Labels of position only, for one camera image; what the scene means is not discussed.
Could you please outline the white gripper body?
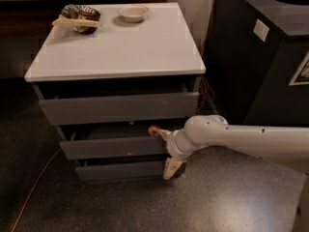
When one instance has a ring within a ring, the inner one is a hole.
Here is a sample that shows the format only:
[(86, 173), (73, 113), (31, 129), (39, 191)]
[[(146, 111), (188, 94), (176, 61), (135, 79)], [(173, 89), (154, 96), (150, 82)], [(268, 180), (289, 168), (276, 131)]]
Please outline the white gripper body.
[(170, 131), (167, 134), (166, 147), (169, 155), (176, 160), (184, 160), (197, 150), (197, 147), (189, 141), (184, 130)]

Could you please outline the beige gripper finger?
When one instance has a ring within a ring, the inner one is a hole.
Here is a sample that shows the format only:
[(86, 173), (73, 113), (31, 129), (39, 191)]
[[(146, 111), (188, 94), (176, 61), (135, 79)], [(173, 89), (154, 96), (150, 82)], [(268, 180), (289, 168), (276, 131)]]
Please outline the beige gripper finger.
[(170, 180), (180, 177), (184, 173), (185, 166), (185, 160), (168, 158), (163, 170), (163, 179)]
[(157, 132), (164, 141), (167, 141), (169, 136), (172, 134), (169, 130), (159, 130)]

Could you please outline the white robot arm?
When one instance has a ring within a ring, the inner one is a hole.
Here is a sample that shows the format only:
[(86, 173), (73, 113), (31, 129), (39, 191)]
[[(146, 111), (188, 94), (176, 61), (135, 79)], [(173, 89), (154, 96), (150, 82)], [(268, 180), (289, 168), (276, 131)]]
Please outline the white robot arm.
[(234, 126), (208, 115), (154, 134), (169, 154), (165, 180), (187, 166), (186, 203), (172, 214), (183, 232), (308, 232), (308, 128)]

